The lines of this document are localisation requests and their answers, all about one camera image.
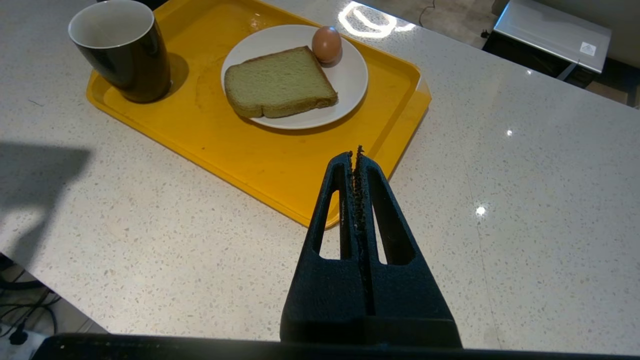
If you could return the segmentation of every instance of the bread crust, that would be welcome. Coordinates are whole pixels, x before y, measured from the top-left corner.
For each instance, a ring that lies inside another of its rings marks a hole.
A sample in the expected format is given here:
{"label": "bread crust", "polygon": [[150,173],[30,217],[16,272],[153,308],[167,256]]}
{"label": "bread crust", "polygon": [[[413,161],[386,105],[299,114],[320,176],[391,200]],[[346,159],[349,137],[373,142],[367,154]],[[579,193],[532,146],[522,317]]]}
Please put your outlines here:
{"label": "bread crust", "polygon": [[238,66],[241,66],[242,64],[249,63],[252,61],[259,61],[269,56],[279,55],[279,54],[288,53],[292,51],[298,51],[300,49],[304,49],[305,52],[307,52],[308,55],[313,59],[317,70],[320,72],[320,74],[324,79],[324,82],[328,85],[329,88],[331,88],[333,92],[331,96],[309,97],[306,99],[300,99],[298,101],[291,101],[279,106],[271,106],[268,104],[252,104],[250,106],[247,106],[247,105],[241,104],[232,94],[229,93],[229,91],[227,91],[227,99],[231,107],[234,109],[234,111],[238,115],[243,117],[248,117],[248,118],[263,117],[263,116],[268,118],[278,118],[278,117],[287,117],[297,113],[303,113],[305,111],[319,109],[319,108],[326,108],[326,107],[335,105],[338,102],[338,93],[335,92],[335,90],[333,89],[333,86],[329,82],[329,79],[326,77],[326,74],[322,70],[322,66],[320,66],[320,63],[316,59],[315,54],[311,51],[311,49],[309,49],[309,46],[295,47],[293,49],[280,51],[278,53],[259,56],[257,58],[246,60],[241,64],[230,66],[225,73],[225,89],[228,89],[228,85],[230,81],[228,78],[228,74],[231,68],[238,67]]}

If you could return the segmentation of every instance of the plate rim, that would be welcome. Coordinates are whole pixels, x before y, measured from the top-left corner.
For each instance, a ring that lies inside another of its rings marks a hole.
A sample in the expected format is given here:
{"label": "plate rim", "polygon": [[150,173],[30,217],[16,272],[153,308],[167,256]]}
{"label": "plate rim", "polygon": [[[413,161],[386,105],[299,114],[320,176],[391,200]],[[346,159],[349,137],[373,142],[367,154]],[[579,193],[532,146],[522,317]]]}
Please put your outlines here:
{"label": "plate rim", "polygon": [[[254,35],[256,35],[256,34],[262,33],[263,31],[267,31],[267,30],[275,29],[275,28],[291,28],[291,27],[294,27],[294,28],[295,28],[295,27],[302,27],[302,28],[313,28],[313,29],[319,29],[317,26],[302,25],[302,24],[284,24],[284,25],[271,26],[271,27],[269,27],[269,28],[264,28],[264,29],[262,29],[262,30],[260,30],[260,31],[256,31],[256,32],[254,32],[254,33],[252,33],[252,34],[248,35],[247,37],[245,37],[245,38],[243,38],[242,40],[240,40],[240,41],[239,41],[239,42],[238,42],[238,43],[237,43],[233,48],[231,48],[231,50],[229,51],[229,53],[228,53],[228,54],[227,54],[227,56],[225,57],[225,61],[223,61],[223,63],[222,63],[222,68],[221,68],[221,71],[220,71],[220,73],[221,73],[221,74],[220,74],[220,78],[221,78],[221,79],[220,79],[220,85],[222,86],[222,91],[224,92],[225,96],[227,95],[227,91],[225,90],[225,82],[224,82],[224,79],[225,79],[225,65],[227,64],[227,60],[228,60],[228,57],[229,57],[229,55],[231,54],[231,52],[233,52],[233,51],[236,49],[236,47],[240,46],[240,45],[241,45],[245,40],[247,40],[247,39],[249,39],[249,38],[253,37],[253,36],[254,36]],[[334,119],[328,120],[328,121],[323,122],[323,123],[321,123],[321,124],[306,125],[306,126],[279,126],[279,125],[276,125],[276,124],[271,124],[271,123],[268,123],[268,122],[264,122],[264,121],[262,121],[262,119],[271,119],[271,118],[267,118],[267,117],[259,117],[259,118],[245,118],[245,119],[251,120],[251,121],[255,122],[256,124],[260,124],[260,125],[262,125],[262,126],[270,127],[270,128],[273,128],[273,129],[281,129],[281,130],[304,130],[304,129],[314,129],[314,128],[317,128],[317,127],[325,126],[325,125],[331,124],[331,123],[333,123],[333,122],[336,122],[336,121],[338,121],[338,120],[340,120],[340,119],[344,118],[345,116],[349,115],[349,113],[351,113],[351,112],[353,111],[353,109],[355,109],[355,108],[357,108],[357,107],[358,107],[358,105],[362,102],[362,99],[364,98],[364,95],[367,93],[367,89],[368,89],[368,87],[369,87],[369,67],[368,67],[368,65],[367,65],[367,62],[364,60],[364,56],[362,56],[362,53],[358,50],[358,48],[357,48],[357,47],[355,47],[355,45],[353,45],[353,44],[348,40],[348,38],[346,38],[345,36],[343,36],[343,34],[342,34],[342,33],[340,34],[340,37],[342,38],[342,46],[344,47],[344,44],[345,44],[345,43],[347,43],[347,45],[348,45],[348,46],[351,46],[351,47],[355,50],[355,54],[358,56],[358,58],[359,58],[359,59],[362,61],[362,63],[364,64],[364,80],[365,80],[365,81],[364,81],[364,86],[362,87],[362,93],[361,93],[361,94],[359,94],[359,96],[358,96],[358,100],[357,100],[357,102],[355,102],[355,104],[353,105],[353,107],[352,107],[352,108],[350,108],[350,109],[349,109],[347,112],[345,112],[344,114],[342,114],[342,115],[340,115],[340,116],[338,116],[338,117],[335,117]],[[229,65],[227,66],[227,69],[228,69],[230,66],[233,66],[233,65],[237,65],[237,64],[229,64]]]}

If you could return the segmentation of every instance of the tray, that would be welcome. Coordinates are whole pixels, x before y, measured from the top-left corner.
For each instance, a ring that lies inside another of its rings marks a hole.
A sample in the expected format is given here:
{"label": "tray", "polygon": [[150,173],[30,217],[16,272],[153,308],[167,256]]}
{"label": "tray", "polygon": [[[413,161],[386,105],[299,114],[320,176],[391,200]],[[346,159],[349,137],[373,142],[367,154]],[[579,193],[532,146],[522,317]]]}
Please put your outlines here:
{"label": "tray", "polygon": [[[360,105],[315,129],[263,127],[229,106],[220,83],[226,55],[261,29],[318,24],[257,0],[170,0],[155,14],[171,62],[169,94],[135,104],[94,71],[89,101],[305,226],[330,159],[363,145],[389,177],[431,102],[416,66],[346,37],[369,68]],[[327,226],[338,219],[335,197]]]}

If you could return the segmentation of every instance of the quartz countertop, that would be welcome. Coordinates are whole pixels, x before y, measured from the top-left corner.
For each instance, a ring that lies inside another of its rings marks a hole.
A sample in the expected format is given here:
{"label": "quartz countertop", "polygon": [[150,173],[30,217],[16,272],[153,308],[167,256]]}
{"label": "quartz countertop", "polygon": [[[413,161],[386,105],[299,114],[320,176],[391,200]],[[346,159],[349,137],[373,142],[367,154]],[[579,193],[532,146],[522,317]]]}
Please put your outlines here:
{"label": "quartz countertop", "polygon": [[[465,347],[640,354],[640,112],[349,1],[269,2],[346,34],[358,10],[380,26],[352,37],[420,67],[390,184]],[[0,250],[110,332],[277,340],[306,229],[89,104],[91,3],[0,2]]]}

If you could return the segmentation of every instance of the white plate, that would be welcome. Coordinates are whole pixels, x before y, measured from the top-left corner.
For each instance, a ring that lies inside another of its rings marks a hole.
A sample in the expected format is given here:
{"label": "white plate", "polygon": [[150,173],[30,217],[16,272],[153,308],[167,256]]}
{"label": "white plate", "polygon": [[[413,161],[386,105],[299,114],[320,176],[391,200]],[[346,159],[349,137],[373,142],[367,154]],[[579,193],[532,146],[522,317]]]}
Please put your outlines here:
{"label": "white plate", "polygon": [[[317,29],[306,25],[282,25],[258,31],[244,38],[231,50],[222,65],[220,77],[223,89],[225,72],[231,65],[294,47],[307,45],[311,49],[311,40]],[[367,63],[360,52],[343,38],[342,59],[334,67],[323,67],[323,71],[338,93],[336,105],[277,119],[260,117],[251,120],[278,129],[309,129],[327,125],[347,115],[358,106],[367,91]]]}

